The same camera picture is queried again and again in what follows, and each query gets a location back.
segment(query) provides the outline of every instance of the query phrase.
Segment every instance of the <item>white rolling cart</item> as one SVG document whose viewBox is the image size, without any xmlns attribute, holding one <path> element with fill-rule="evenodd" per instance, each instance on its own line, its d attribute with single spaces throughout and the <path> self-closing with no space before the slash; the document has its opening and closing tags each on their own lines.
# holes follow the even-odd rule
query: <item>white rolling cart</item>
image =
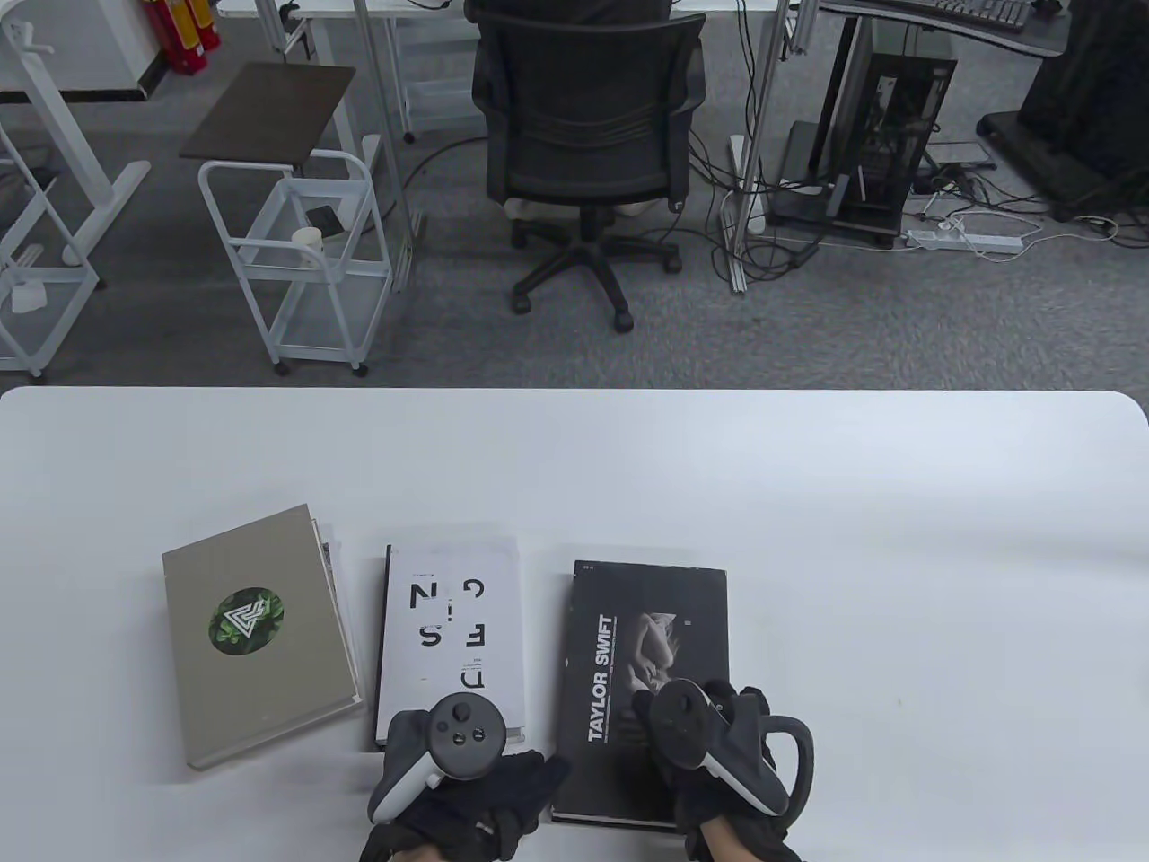
<svg viewBox="0 0 1149 862">
<path fill-rule="evenodd" d="M 347 362 L 352 374 L 364 377 L 368 367 L 363 361 L 393 283 L 371 171 L 350 153 L 334 149 L 313 151 L 311 159 L 342 160 L 350 179 L 298 177 L 287 164 L 209 161 L 200 168 L 200 191 L 276 374 L 290 374 L 284 359 L 304 359 Z M 218 170 L 283 175 L 242 237 L 229 233 L 211 192 L 211 176 Z M 323 206 L 353 214 L 347 232 L 329 240 L 322 252 L 292 241 L 295 231 L 310 226 L 307 210 Z M 356 260 L 354 254 L 369 221 L 380 256 Z M 255 301 L 253 280 L 290 283 L 270 325 Z"/>
<path fill-rule="evenodd" d="M 0 164 L 15 166 L 32 192 L 20 218 L 0 239 L 0 371 L 26 371 L 34 382 L 43 383 L 45 367 L 55 356 L 92 291 L 102 283 L 86 252 L 60 218 L 2 126 L 0 141 L 7 151 Z M 43 249 L 31 246 L 16 256 L 45 215 L 60 231 L 65 254 L 70 251 L 78 267 L 36 267 Z M 36 308 L 33 302 L 29 310 L 17 314 L 16 297 L 23 291 L 39 294 L 44 305 Z"/>
</svg>

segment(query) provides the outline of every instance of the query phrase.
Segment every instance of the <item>power strip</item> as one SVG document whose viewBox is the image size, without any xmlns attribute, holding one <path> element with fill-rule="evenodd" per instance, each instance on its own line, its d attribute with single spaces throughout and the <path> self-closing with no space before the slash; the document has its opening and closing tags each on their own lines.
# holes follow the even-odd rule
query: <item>power strip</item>
<svg viewBox="0 0 1149 862">
<path fill-rule="evenodd" d="M 1025 251 L 1020 237 L 997 237 L 993 233 L 966 233 L 961 231 L 905 231 L 907 239 L 923 248 L 936 252 L 982 252 L 986 254 L 1019 254 Z"/>
</svg>

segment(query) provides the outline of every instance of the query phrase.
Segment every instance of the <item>black book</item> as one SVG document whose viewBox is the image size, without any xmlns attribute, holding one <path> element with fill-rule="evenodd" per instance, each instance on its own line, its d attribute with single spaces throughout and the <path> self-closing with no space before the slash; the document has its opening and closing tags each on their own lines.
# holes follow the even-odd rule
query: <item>black book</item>
<svg viewBox="0 0 1149 862">
<path fill-rule="evenodd" d="M 672 830 L 673 800 L 631 701 L 674 678 L 728 676 L 726 572 L 576 562 L 557 733 L 573 771 L 554 819 Z"/>
</svg>

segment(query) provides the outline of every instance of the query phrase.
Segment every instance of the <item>gray book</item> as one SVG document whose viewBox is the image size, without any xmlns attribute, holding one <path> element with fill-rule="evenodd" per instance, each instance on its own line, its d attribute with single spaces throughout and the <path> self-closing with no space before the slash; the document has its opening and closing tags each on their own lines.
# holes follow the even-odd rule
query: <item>gray book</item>
<svg viewBox="0 0 1149 862">
<path fill-rule="evenodd" d="M 362 702 L 307 506 L 169 551 L 163 576 L 193 769 Z"/>
</svg>

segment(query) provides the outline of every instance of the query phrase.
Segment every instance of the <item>book cover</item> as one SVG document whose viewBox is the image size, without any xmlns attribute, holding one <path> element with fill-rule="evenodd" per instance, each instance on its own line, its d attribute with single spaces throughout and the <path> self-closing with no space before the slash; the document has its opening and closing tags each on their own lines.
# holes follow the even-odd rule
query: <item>book cover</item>
<svg viewBox="0 0 1149 862">
<path fill-rule="evenodd" d="M 573 771 L 554 819 L 672 830 L 631 701 L 676 678 L 728 677 L 726 572 L 578 561 L 563 674 L 557 752 Z"/>
<path fill-rule="evenodd" d="M 169 551 L 163 575 L 188 765 L 362 701 L 306 506 Z"/>
<path fill-rule="evenodd" d="M 524 738 L 523 594 L 514 539 L 387 548 L 376 744 L 404 709 L 472 691 Z"/>
</svg>

